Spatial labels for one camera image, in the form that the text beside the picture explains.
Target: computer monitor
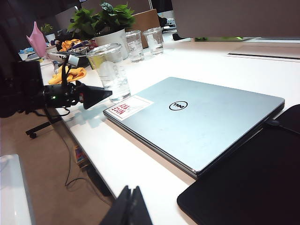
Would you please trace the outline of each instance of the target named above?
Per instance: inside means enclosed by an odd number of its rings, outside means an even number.
[[[172,0],[180,37],[300,37],[300,0]]]
[[[152,7],[156,9],[157,13],[163,13],[173,10],[171,0],[151,0]]]

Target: clear plastic cup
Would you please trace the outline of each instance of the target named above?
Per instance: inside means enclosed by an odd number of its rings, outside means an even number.
[[[162,30],[163,29],[161,27],[155,27],[142,33],[148,42],[148,46],[152,55],[157,55],[164,52]]]
[[[130,89],[126,78],[126,72],[120,62],[123,60],[122,45],[114,43],[94,48],[87,57],[93,69],[95,69],[106,90],[111,90],[109,99],[119,102],[130,96]]]
[[[133,30],[123,34],[122,39],[127,46],[129,57],[132,62],[139,62],[144,60],[141,31]]]

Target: white flower pot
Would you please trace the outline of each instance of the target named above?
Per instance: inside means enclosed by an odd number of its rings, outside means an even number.
[[[48,34],[48,35],[45,35],[45,37],[47,38],[48,42],[50,43],[51,41],[53,41],[55,39],[55,34]]]
[[[121,44],[122,45],[122,48],[121,48],[122,57],[123,57],[123,59],[126,59],[128,57],[128,52],[127,52],[126,48],[124,47],[123,39],[121,38],[122,34],[125,34],[125,29],[119,30],[112,34],[95,37],[95,41],[98,46],[111,44],[111,43]]]

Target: silver laptop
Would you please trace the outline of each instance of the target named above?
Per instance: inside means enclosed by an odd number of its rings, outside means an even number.
[[[169,77],[104,110],[104,115],[197,178],[284,104],[280,97]]]

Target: desk surface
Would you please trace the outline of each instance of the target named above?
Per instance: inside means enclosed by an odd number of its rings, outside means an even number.
[[[166,35],[163,54],[151,56],[146,49],[144,61],[122,62],[132,94],[174,76],[279,96],[285,99],[284,110],[300,103],[300,60],[227,56],[243,45],[262,43],[174,42]],[[81,81],[101,86],[96,71],[87,71]],[[53,66],[43,66],[42,74],[46,84]],[[114,196],[125,185],[139,185],[153,224],[195,224],[176,203],[177,196],[195,180],[108,121],[102,111],[112,105],[105,100],[84,110],[77,104],[63,119]]]

